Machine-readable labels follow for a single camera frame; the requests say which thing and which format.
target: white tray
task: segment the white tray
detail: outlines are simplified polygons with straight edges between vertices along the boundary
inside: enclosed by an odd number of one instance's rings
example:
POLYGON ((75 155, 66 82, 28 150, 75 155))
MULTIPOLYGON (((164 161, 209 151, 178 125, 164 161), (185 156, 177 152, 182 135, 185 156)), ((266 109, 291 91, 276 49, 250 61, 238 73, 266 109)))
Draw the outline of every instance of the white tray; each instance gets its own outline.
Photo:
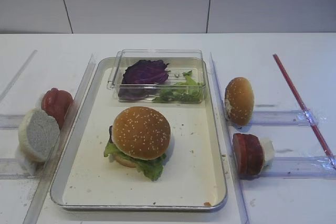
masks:
POLYGON ((222 208, 227 189, 208 80, 208 95, 200 104, 123 103, 107 89, 113 62, 107 58, 97 67, 52 181, 53 202, 68 210, 222 208), (114 118, 135 105, 160 111, 171 125, 169 160, 155 182, 103 156, 114 118))

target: red straw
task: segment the red straw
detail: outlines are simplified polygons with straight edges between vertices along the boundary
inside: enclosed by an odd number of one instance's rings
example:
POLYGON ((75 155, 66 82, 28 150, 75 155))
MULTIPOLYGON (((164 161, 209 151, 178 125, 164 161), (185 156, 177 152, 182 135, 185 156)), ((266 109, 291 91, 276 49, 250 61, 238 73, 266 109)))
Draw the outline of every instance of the red straw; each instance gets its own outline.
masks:
MULTIPOLYGON (((302 110, 307 110, 306 105, 304 104, 302 98, 300 97, 299 92, 296 90, 293 82, 290 80, 289 75, 287 74, 287 72, 286 72, 284 66, 282 65, 279 57, 276 54, 274 54, 273 57, 274 57, 276 63, 278 64, 278 67, 280 68, 280 71, 281 71, 282 75, 284 76, 285 80, 287 81, 288 86, 290 87, 293 95, 295 96, 296 100, 298 101, 301 109, 302 110)), ((329 149, 326 141, 324 140, 324 137, 322 136, 322 133, 320 132, 319 128, 315 124, 313 124, 310 120, 308 120, 308 121, 310 123, 310 127, 313 129, 313 131, 315 133, 315 136, 319 140, 319 142, 320 142, 320 144, 321 144, 321 146, 322 146, 325 154, 328 157, 331 158, 331 162, 332 162, 334 168, 336 169, 335 164, 333 162, 333 154, 332 154, 331 150, 329 149)))

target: clear plastic container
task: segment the clear plastic container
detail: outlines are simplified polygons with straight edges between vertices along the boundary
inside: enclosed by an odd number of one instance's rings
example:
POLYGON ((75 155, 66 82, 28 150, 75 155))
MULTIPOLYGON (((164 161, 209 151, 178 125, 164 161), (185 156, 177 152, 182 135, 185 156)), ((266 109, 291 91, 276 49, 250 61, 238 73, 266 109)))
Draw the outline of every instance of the clear plastic container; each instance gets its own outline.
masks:
POLYGON ((107 88, 114 90, 122 102, 201 103, 206 96, 205 73, 205 63, 199 50, 125 49, 117 54, 107 88), (161 71, 166 72, 167 79, 159 83, 150 80, 138 84, 136 82, 152 77, 147 74, 148 69, 139 67, 135 74, 142 78, 125 81, 126 70, 132 69, 130 67, 139 64, 139 61, 143 61, 142 66, 145 67, 153 61, 163 61, 167 66, 161 71))

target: bottom bun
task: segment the bottom bun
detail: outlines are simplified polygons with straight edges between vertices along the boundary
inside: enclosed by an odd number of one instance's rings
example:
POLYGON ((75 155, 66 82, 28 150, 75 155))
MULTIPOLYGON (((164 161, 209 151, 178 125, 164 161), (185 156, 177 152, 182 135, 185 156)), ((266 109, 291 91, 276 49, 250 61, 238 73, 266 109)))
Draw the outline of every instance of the bottom bun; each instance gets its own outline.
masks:
POLYGON ((127 167, 131 167, 131 168, 136 168, 136 164, 135 162, 132 162, 130 160, 127 160, 119 155, 116 154, 112 154, 113 158, 115 161, 117 161, 119 164, 123 165, 123 166, 127 166, 127 167))

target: white wall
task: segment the white wall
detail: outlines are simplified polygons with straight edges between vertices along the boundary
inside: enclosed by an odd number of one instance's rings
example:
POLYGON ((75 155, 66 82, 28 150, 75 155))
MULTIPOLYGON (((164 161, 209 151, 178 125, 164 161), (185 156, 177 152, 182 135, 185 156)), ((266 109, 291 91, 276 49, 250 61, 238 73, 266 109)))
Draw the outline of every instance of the white wall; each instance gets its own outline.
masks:
POLYGON ((0 33, 70 33, 63 0, 0 0, 0 33))
MULTIPOLYGON (((336 32, 336 0, 65 2, 74 33, 336 32)), ((0 0, 0 33, 70 32, 63 0, 0 0)))
POLYGON ((66 0, 74 33, 205 33, 209 0, 66 0))
POLYGON ((336 31, 336 0, 211 0, 209 33, 336 31))

